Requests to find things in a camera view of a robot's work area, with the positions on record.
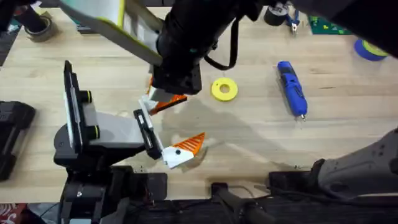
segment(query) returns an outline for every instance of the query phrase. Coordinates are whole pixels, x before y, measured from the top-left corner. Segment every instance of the blue object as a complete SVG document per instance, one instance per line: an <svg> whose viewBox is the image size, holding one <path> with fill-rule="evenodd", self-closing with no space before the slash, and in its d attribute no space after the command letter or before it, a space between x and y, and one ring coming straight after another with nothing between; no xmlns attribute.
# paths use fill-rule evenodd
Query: blue object
<svg viewBox="0 0 398 224"><path fill-rule="evenodd" d="M365 40L361 39L355 42L354 49L359 56L373 62L383 60L387 57L387 54L381 52L379 49L375 49L373 46L365 42Z"/></svg>
<svg viewBox="0 0 398 224"><path fill-rule="evenodd" d="M305 119L307 101L305 100L302 87L292 65L290 62L281 61L278 63L278 71L293 115L301 116Z"/></svg>
<svg viewBox="0 0 398 224"><path fill-rule="evenodd" d="M300 24L300 21L299 21L299 10L297 10L297 9L294 10L294 19L291 18L289 13L286 15L286 25L292 26L292 24L296 24L296 25Z"/></svg>

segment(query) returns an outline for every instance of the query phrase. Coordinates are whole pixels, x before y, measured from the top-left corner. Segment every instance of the blue tool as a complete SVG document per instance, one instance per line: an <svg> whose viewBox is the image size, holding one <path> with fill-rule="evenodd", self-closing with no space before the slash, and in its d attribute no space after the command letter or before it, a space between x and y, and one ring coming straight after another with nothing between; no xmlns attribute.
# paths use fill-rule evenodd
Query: blue tool
<svg viewBox="0 0 398 224"><path fill-rule="evenodd" d="M286 15L286 25L292 28L293 36L295 37L297 34L297 26L300 24L299 20L299 10L294 10L294 19L289 16L289 13Z"/></svg>
<svg viewBox="0 0 398 224"><path fill-rule="evenodd" d="M293 115L300 116L305 121L307 101L292 65L290 62L281 61L278 63L278 71Z"/></svg>

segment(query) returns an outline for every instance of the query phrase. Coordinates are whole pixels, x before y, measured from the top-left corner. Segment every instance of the black cable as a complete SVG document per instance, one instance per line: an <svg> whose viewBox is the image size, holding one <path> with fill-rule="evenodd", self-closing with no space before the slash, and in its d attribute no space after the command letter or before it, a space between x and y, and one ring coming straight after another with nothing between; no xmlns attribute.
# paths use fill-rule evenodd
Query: black cable
<svg viewBox="0 0 398 224"><path fill-rule="evenodd" d="M39 215L39 218L42 218L43 215L45 215L47 212L49 212L49 211L51 210L51 208L55 207L55 206L58 205L58 204L59 204L59 202L57 202L57 203L51 205L48 209L46 209L46 211L44 211L41 215Z"/></svg>
<svg viewBox="0 0 398 224"><path fill-rule="evenodd" d="M239 15L236 17L235 21L232 23L231 28L231 42L230 42L230 53L229 53L229 65L222 65L213 59L211 59L208 55L205 56L205 61L209 63L211 66L225 71L230 68L233 68L236 65L236 60L238 59L238 36L239 36L239 21L243 18L243 15Z"/></svg>
<svg viewBox="0 0 398 224"><path fill-rule="evenodd" d="M303 192L282 190L282 189L278 189L275 187L268 187L268 189L273 191L273 193L272 193L273 195L280 195L280 196L298 195L301 197L310 198L317 202L323 202L323 203L336 203L336 204L340 204L340 205L351 205L351 206L357 206L357 207L377 207L377 208L398 207L398 204L396 204L396 203L353 202L350 200L326 198L326 197L322 197L322 196L306 194Z"/></svg>
<svg viewBox="0 0 398 224"><path fill-rule="evenodd" d="M262 200L262 199L267 199L267 198L270 198L270 197L273 197L274 195L273 194L269 194L269 195L265 195L265 196L261 196L261 197L256 197L256 198L253 198L254 200Z"/></svg>
<svg viewBox="0 0 398 224"><path fill-rule="evenodd" d="M228 217L229 223L235 224L234 217L231 214L230 210L228 209L228 206L225 204L225 202L223 201L223 199L220 196L218 198L220 199L220 204L223 207L225 215Z"/></svg>

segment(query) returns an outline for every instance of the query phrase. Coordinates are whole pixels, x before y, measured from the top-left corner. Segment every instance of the black tool case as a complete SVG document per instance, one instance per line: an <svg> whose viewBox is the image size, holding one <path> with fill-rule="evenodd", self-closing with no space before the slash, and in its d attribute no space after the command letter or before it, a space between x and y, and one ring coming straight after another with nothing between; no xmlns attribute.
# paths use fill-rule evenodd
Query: black tool case
<svg viewBox="0 0 398 224"><path fill-rule="evenodd" d="M9 178L34 115L35 109L25 103L0 101L0 181Z"/></svg>

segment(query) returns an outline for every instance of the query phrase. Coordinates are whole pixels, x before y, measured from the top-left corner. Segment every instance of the wooden table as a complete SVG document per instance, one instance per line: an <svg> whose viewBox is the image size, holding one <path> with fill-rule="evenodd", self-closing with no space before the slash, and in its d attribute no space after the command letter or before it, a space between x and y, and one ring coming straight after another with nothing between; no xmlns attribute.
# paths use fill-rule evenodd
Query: wooden table
<svg viewBox="0 0 398 224"><path fill-rule="evenodd" d="M153 8L158 16L168 8ZM0 202L55 202L65 183L53 163L53 137L65 124L63 62L71 61L80 86L93 92L98 111L132 116L150 75L148 64L99 35L80 35L59 9L51 9L62 31L37 44L19 34L0 71L0 99L37 109L10 180L0 183ZM168 198L209 197L212 182L227 181L241 196L263 195L267 173L308 169L321 158L339 157L377 141L398 124L398 63L368 62L353 51L350 35L312 35L301 23L296 38L287 26L243 19L239 58L221 72L201 64L203 90L188 102L153 117L165 146L206 132L193 161L168 170L145 153L122 161L139 172L166 172ZM211 56L229 59L229 31ZM294 66L307 97L307 122L294 120L278 82L277 62ZM235 80L238 96L215 100L210 86Z"/></svg>

